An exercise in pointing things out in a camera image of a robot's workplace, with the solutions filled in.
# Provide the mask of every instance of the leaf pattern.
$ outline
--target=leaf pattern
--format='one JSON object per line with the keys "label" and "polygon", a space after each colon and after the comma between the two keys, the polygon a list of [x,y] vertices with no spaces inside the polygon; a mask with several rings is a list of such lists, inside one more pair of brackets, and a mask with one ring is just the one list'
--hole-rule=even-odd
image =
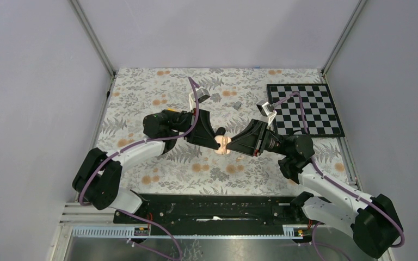
{"label": "leaf pattern", "polygon": [[[120,140],[140,140],[143,117],[173,108],[188,111],[191,88],[188,77],[207,87],[211,98],[201,109],[211,112],[214,129],[227,135],[242,131],[251,119],[259,119],[256,103],[266,100],[269,83],[321,82],[316,69],[120,69],[108,103],[97,146],[117,149]],[[240,101],[237,111],[233,105]],[[314,138],[321,169],[347,181],[336,139]],[[225,156],[179,139],[171,151],[129,169],[120,185],[142,193],[204,195],[298,195],[313,192],[289,182],[278,168],[284,156],[264,152],[248,157],[236,152]]]}

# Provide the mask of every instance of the black border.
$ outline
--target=black border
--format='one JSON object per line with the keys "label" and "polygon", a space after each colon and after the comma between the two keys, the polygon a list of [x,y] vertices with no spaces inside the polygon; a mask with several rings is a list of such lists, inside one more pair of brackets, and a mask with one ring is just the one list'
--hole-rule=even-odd
{"label": "black border", "polygon": [[[341,130],[341,134],[310,134],[311,137],[317,137],[317,138],[340,138],[345,137],[345,132],[343,131],[342,124],[340,122],[339,114],[337,113],[336,105],[334,103],[333,96],[331,94],[331,91],[329,90],[329,86],[326,83],[270,83],[267,84],[267,96],[268,96],[268,102],[273,103],[272,93],[270,92],[271,86],[325,86],[326,91],[328,92],[329,99],[331,100],[331,104],[334,109],[334,114],[336,115],[337,123],[339,124],[339,129]],[[273,120],[273,128],[275,128],[275,131],[278,132],[278,128],[276,126],[276,117]]]}

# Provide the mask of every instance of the checkerboard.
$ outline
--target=checkerboard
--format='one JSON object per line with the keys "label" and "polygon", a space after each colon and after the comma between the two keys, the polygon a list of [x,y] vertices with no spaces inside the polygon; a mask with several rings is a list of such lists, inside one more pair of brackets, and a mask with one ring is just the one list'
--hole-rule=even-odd
{"label": "checkerboard", "polygon": [[[343,137],[343,129],[327,84],[267,84],[268,101],[278,102],[292,92],[299,92],[311,136]],[[303,129],[299,97],[293,96],[276,108],[273,123],[281,135]]]}

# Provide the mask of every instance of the white wall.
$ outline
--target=white wall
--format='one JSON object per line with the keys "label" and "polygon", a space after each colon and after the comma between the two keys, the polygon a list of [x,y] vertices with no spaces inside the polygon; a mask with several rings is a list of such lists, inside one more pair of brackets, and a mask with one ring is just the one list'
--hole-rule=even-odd
{"label": "white wall", "polygon": [[389,196],[418,260],[418,1],[369,1],[328,75],[364,188]]}
{"label": "white wall", "polygon": [[68,1],[0,1],[0,260],[44,260],[108,76]]}
{"label": "white wall", "polygon": [[321,68],[358,0],[81,0],[120,67]]}

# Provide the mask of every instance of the table surface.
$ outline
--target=table surface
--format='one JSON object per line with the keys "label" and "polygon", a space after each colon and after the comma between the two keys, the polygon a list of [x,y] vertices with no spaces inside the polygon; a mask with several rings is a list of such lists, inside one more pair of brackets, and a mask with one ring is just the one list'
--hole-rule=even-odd
{"label": "table surface", "polygon": [[[163,109],[189,109],[191,76],[206,87],[211,98],[200,105],[210,111],[213,128],[225,127],[228,136],[242,131],[250,119],[259,119],[256,103],[267,99],[269,83],[320,83],[317,69],[120,69],[97,146],[122,147],[143,139],[142,120]],[[242,103],[237,111],[233,104]],[[318,166],[348,182],[336,138],[313,138]],[[249,157],[231,152],[220,156],[209,148],[177,141],[173,150],[127,171],[121,186],[139,193],[283,195],[313,192],[283,177],[278,160],[264,152]]]}

